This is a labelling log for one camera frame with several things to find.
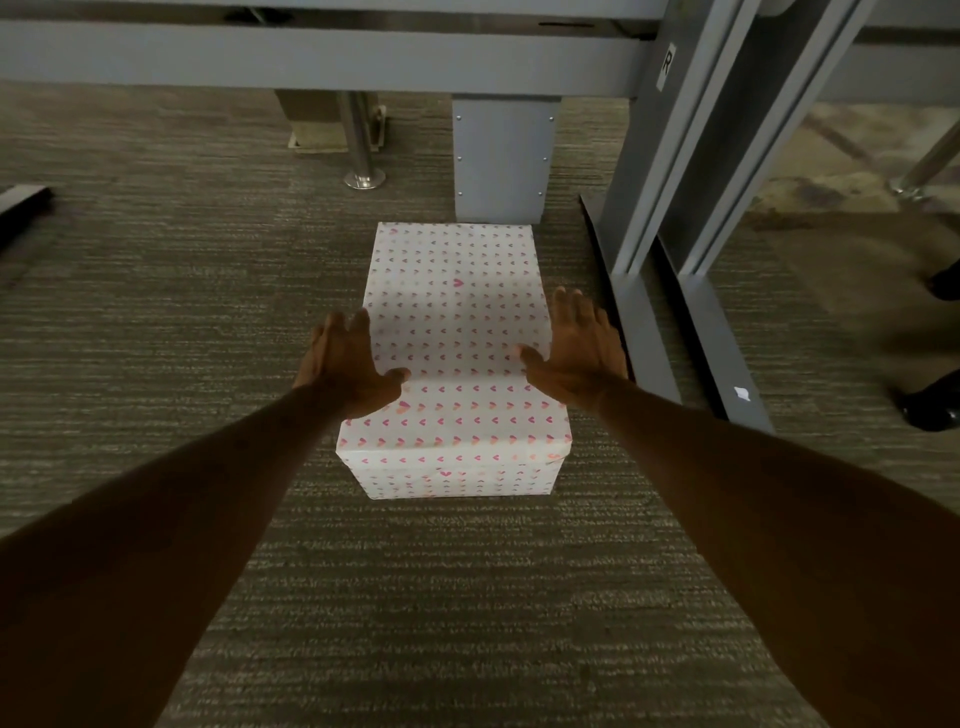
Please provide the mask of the grey metal column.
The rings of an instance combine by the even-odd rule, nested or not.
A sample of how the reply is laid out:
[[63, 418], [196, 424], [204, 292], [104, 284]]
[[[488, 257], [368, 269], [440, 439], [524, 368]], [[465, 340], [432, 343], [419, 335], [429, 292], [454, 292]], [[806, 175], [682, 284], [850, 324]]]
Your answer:
[[557, 96], [452, 97], [457, 222], [541, 223], [561, 101]]

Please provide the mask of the chrome chair leg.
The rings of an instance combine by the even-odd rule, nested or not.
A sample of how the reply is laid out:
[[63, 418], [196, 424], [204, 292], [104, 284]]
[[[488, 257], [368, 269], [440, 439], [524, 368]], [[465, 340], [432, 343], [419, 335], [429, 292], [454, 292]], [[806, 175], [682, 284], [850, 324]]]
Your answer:
[[930, 198], [927, 185], [960, 155], [960, 118], [903, 176], [887, 181], [887, 189], [900, 200], [919, 203]]

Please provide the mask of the grey desk leg with label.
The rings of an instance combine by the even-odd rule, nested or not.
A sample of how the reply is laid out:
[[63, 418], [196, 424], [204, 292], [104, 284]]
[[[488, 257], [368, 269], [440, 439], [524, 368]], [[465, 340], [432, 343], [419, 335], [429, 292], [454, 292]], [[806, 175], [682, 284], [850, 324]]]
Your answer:
[[681, 393], [642, 267], [762, 0], [669, 0], [603, 196], [581, 202], [638, 386]]

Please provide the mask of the pink heart wrapped gift box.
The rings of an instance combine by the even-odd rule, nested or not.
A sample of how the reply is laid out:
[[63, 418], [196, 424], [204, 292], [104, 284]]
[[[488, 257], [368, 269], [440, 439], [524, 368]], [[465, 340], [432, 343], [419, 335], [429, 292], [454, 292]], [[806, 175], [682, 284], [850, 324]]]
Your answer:
[[567, 408], [526, 380], [515, 346], [549, 355], [528, 224], [381, 222], [364, 308], [401, 396], [346, 420], [336, 453], [373, 501], [541, 496], [570, 454]]

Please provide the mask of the black chair caster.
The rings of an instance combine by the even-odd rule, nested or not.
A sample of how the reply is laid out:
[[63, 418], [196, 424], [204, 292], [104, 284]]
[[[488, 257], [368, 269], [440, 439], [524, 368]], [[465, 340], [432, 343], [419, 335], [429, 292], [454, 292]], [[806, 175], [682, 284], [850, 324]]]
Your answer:
[[898, 407], [906, 422], [920, 431], [960, 429], [960, 369], [918, 392], [903, 394]]

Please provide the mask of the chrome pole with round base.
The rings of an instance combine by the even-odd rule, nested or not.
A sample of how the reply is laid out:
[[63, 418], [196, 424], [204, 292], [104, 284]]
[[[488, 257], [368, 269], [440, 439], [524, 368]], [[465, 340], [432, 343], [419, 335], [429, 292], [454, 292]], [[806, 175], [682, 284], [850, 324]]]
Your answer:
[[373, 158], [373, 151], [379, 148], [374, 142], [384, 128], [382, 109], [379, 104], [369, 105], [365, 92], [338, 91], [336, 97], [350, 164], [342, 181], [354, 190], [378, 188], [386, 181]]

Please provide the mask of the grey desk crossbeam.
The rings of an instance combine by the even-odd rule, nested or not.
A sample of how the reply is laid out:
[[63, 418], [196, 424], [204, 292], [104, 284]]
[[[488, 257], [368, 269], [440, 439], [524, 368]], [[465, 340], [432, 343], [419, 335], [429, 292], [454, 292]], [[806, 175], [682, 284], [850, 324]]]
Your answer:
[[631, 96], [667, 0], [0, 0], [0, 81]]

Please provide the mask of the person's right hand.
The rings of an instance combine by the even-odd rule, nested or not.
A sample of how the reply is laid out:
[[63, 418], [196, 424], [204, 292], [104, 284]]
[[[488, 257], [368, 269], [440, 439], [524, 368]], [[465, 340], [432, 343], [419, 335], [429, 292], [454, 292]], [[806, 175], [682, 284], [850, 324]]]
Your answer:
[[606, 395], [633, 389], [618, 330], [604, 308], [591, 301], [591, 346], [570, 339], [570, 295], [559, 286], [549, 306], [551, 345], [544, 356], [557, 375], [556, 391], [540, 391], [554, 400], [596, 413]]

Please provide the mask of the beige cardboard box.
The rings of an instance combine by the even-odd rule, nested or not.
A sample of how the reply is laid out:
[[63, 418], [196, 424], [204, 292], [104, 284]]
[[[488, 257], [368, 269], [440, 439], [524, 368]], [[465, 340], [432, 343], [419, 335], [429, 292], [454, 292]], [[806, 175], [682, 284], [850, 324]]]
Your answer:
[[[326, 90], [276, 89], [273, 92], [291, 126], [288, 147], [302, 154], [339, 154], [349, 151], [336, 93]], [[379, 152], [386, 139], [387, 108], [378, 94], [364, 94], [370, 150]]]

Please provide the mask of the black flat bar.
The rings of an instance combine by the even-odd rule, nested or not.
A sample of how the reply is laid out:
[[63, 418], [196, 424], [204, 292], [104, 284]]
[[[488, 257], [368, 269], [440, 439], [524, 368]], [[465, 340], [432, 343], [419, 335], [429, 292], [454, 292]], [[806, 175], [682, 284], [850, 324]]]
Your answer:
[[0, 254], [50, 207], [53, 199], [51, 187], [40, 184], [17, 184], [0, 191]]

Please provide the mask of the person's right forearm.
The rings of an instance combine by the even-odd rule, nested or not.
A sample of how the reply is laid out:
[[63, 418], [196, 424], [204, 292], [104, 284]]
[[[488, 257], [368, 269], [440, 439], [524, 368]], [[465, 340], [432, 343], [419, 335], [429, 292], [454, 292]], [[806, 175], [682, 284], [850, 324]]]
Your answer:
[[960, 728], [960, 515], [834, 457], [578, 377], [831, 728]]

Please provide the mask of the grey desk leg with sticker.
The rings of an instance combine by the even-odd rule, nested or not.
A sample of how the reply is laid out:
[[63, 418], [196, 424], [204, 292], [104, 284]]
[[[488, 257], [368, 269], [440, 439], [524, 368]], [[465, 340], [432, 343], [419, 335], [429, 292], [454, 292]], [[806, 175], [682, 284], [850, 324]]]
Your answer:
[[657, 266], [712, 413], [774, 433], [710, 280], [772, 165], [878, 0], [793, 0], [741, 45], [657, 237]]

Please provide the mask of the person's left hand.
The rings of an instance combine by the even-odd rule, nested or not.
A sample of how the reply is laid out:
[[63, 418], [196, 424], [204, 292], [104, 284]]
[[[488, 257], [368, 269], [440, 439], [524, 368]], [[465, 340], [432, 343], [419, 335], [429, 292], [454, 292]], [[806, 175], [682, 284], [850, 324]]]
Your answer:
[[369, 311], [361, 307], [350, 318], [334, 311], [314, 327], [293, 386], [317, 391], [336, 417], [351, 420], [387, 407], [373, 402], [373, 381], [387, 371], [377, 368]]

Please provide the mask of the person's left forearm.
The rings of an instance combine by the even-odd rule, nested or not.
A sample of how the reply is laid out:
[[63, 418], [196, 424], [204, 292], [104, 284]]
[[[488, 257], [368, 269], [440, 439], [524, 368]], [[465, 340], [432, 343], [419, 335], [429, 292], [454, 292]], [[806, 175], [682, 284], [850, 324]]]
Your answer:
[[0, 539], [0, 728], [153, 728], [344, 402], [295, 388]]

